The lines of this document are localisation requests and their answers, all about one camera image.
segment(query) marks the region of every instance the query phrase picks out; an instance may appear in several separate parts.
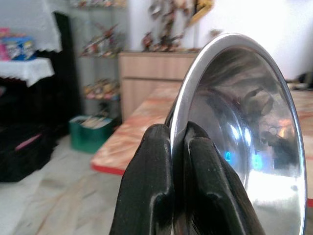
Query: table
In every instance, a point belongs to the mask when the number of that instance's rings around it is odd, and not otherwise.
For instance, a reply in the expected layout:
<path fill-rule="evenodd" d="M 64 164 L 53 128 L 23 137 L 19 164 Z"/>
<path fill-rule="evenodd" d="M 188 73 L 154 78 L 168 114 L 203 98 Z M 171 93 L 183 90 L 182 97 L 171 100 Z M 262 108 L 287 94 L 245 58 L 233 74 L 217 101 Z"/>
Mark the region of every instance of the table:
<path fill-rule="evenodd" d="M 180 84 L 162 84 L 115 131 L 92 158 L 100 172 L 123 175 L 149 126 L 164 123 Z"/>
<path fill-rule="evenodd" d="M 30 87 L 45 77 L 54 75 L 50 59 L 36 58 L 28 61 L 0 61 L 0 77 L 25 81 Z"/>
<path fill-rule="evenodd" d="M 162 85 L 147 98 L 136 111 L 96 152 L 91 167 L 100 172 L 123 175 L 133 158 L 146 129 L 156 123 L 164 123 L 179 85 Z M 302 129 L 308 176 L 312 175 L 313 198 L 313 92 L 292 91 Z"/>

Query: white wall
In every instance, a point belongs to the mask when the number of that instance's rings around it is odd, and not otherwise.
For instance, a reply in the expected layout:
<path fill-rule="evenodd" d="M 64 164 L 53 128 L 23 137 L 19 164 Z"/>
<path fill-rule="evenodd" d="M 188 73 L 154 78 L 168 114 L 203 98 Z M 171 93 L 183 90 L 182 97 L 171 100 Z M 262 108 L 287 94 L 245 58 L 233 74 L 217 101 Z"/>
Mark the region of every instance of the white wall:
<path fill-rule="evenodd" d="M 156 27 L 148 14 L 150 4 L 149 0 L 129 0 L 131 50 L 142 50 L 142 37 Z M 214 28 L 256 40 L 285 78 L 313 69 L 313 0 L 215 0 L 214 8 L 187 30 L 183 46 L 204 46 Z"/>

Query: cabinet door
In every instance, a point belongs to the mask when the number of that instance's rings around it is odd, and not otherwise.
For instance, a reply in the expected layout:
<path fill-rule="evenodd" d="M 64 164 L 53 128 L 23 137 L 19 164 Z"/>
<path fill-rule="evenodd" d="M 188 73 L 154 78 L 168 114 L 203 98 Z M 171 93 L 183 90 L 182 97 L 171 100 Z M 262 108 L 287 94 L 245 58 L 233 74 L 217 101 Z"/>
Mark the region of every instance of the cabinet door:
<path fill-rule="evenodd" d="M 120 56 L 121 77 L 182 81 L 195 57 L 195 55 L 173 57 L 170 53 L 162 57 L 141 54 L 141 56 Z"/>
<path fill-rule="evenodd" d="M 141 103 L 161 84 L 180 84 L 181 81 L 158 81 L 149 79 L 122 80 L 122 113 L 126 120 Z"/>

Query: white lace cloth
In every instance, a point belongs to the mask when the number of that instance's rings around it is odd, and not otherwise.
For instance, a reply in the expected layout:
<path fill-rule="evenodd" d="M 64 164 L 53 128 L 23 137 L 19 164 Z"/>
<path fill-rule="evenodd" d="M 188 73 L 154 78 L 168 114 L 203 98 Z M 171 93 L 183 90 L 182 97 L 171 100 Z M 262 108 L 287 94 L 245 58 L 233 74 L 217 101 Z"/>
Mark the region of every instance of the white lace cloth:
<path fill-rule="evenodd" d="M 0 77 L 26 81 L 28 87 L 42 78 L 54 75 L 51 61 L 37 58 L 29 61 L 0 61 Z"/>
<path fill-rule="evenodd" d="M 59 52 L 61 36 L 52 14 L 55 5 L 49 0 L 0 0 L 0 27 L 33 37 L 37 50 Z"/>

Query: toy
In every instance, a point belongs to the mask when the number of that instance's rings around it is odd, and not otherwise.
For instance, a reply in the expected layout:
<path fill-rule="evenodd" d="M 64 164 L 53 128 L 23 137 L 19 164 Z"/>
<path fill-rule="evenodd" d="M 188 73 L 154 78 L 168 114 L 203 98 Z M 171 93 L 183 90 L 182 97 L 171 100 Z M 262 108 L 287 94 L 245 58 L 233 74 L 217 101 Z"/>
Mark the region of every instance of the toy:
<path fill-rule="evenodd" d="M 186 28 L 204 16 L 212 6 L 213 0 L 153 0 L 148 11 L 153 20 L 161 17 L 161 25 L 158 32 L 160 41 L 152 46 L 152 51 L 181 50 L 180 41 Z"/>
<path fill-rule="evenodd" d="M 114 57 L 123 47 L 122 34 L 114 33 L 117 24 L 108 30 L 99 23 L 94 25 L 101 30 L 101 36 L 94 37 L 84 46 L 82 56 Z"/>
<path fill-rule="evenodd" d="M 142 45 L 144 46 L 143 51 L 150 51 L 150 46 L 153 43 L 151 32 L 146 33 L 146 36 L 142 39 Z"/>
<path fill-rule="evenodd" d="M 11 60 L 33 60 L 36 58 L 31 37 L 5 37 L 1 41 Z"/>
<path fill-rule="evenodd" d="M 127 0 L 114 0 L 114 6 L 126 7 Z"/>
<path fill-rule="evenodd" d="M 104 6 L 108 7 L 108 6 L 112 6 L 113 3 L 110 0 L 104 0 L 103 4 L 104 4 Z"/>
<path fill-rule="evenodd" d="M 111 99 L 119 97 L 119 85 L 108 79 L 101 79 L 95 85 L 84 87 L 84 95 L 87 99 Z"/>

